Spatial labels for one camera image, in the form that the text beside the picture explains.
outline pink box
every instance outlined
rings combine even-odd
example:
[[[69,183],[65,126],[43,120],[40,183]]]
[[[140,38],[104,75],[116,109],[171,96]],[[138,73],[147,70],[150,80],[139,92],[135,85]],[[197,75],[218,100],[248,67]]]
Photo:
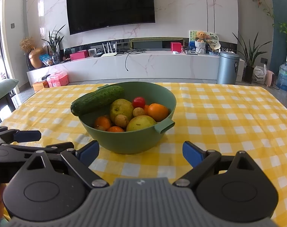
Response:
[[[78,51],[74,54],[70,54],[71,60],[79,60],[89,57],[89,51],[88,50],[82,50]]]
[[[171,51],[177,51],[177,52],[181,53],[181,43],[171,42]]]
[[[68,74],[64,71],[58,71],[47,77],[50,88],[66,86],[68,81]]]

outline bowl handle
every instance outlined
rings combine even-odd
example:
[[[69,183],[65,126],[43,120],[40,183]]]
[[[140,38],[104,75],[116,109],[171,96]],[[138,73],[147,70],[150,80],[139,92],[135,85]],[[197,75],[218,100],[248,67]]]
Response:
[[[99,87],[97,87],[97,89],[102,89],[102,88],[105,88],[105,87],[108,87],[109,85],[108,84],[106,84],[106,85],[104,85],[104,86],[99,86]]]
[[[163,134],[164,132],[171,129],[174,125],[175,125],[175,122],[173,120],[171,120],[170,118],[168,118],[168,119],[165,119],[165,120],[159,122],[154,127],[155,127],[155,130],[159,134]]]

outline floor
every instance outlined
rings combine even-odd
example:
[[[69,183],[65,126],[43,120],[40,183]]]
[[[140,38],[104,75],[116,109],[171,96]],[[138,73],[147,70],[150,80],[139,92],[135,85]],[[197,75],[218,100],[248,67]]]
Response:
[[[93,80],[93,81],[85,81],[85,82],[71,82],[68,85],[83,85],[83,84],[98,84],[98,83],[114,83],[114,82],[129,82],[129,81],[142,81],[142,82],[188,82],[188,83],[216,83],[215,80],[205,80],[205,79],[122,79],[117,81],[117,79],[108,79],[108,80]],[[276,97],[286,108],[287,108],[287,91],[277,90],[277,86],[266,87],[266,85],[260,85],[257,83],[246,83],[246,82],[236,82],[237,85],[248,85],[248,86],[261,86],[264,89],[268,90],[274,97]],[[21,93],[15,95],[12,98],[14,105],[19,107],[22,103],[24,103],[28,98],[34,95],[34,90],[32,87],[22,91]],[[5,107],[0,112],[1,119],[5,119],[9,117],[11,114],[8,107]]]

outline yellow checkered tablecloth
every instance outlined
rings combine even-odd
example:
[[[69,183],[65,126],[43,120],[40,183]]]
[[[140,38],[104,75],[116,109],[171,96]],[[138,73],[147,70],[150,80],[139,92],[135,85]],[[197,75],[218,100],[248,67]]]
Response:
[[[246,150],[278,190],[279,203],[273,220],[279,226],[287,226],[287,109],[261,87],[160,85],[176,96],[175,127],[157,147],[141,154],[115,154],[101,147],[90,168],[110,184],[116,177],[168,177],[173,182],[191,169],[182,156],[182,144],[186,140],[203,150],[215,149],[223,155]],[[71,141],[79,149],[92,138],[71,114],[70,104],[99,86],[102,85],[42,89],[2,125],[42,132],[39,142],[26,145]]]

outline green bowl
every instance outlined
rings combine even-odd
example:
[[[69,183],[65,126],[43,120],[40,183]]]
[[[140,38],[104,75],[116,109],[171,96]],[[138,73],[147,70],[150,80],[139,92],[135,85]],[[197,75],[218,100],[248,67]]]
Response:
[[[96,118],[110,113],[110,105],[108,105],[79,117],[85,129],[102,147],[115,153],[136,154],[156,146],[164,133],[175,125],[172,121],[176,107],[176,98],[173,93],[165,87],[148,82],[123,82],[113,84],[115,85],[124,88],[124,99],[132,102],[135,97],[141,96],[147,105],[158,103],[167,107],[170,110],[169,116],[154,126],[137,131],[106,132],[92,128]]]

